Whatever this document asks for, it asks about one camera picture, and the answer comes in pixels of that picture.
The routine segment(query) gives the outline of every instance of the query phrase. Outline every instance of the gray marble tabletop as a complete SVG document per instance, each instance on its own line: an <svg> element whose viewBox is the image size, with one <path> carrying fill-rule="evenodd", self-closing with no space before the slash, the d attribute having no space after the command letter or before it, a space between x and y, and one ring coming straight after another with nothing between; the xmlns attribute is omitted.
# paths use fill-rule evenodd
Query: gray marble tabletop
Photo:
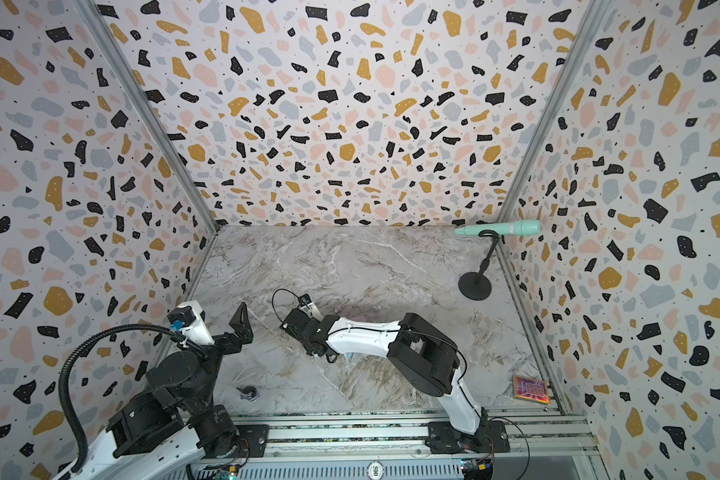
<svg viewBox="0 0 720 480"><path fill-rule="evenodd" d="M414 389L386 359L362 354L336 363L307 356L278 329L270 299L277 288L309 293L323 314L369 322L402 320L415 312L456 341L469 364L466 379L483 406L532 405L512 397L512 375L538 378L518 312L498 260L486 272L493 292L468 300L459 276L476 270L488 239L460 238L441 226L226 226L194 299L211 333L246 302L254 341L225 357L215 400L230 412L349 412L440 409ZM279 292L285 318L296 305ZM240 399L237 387L255 386L260 398Z"/></svg>

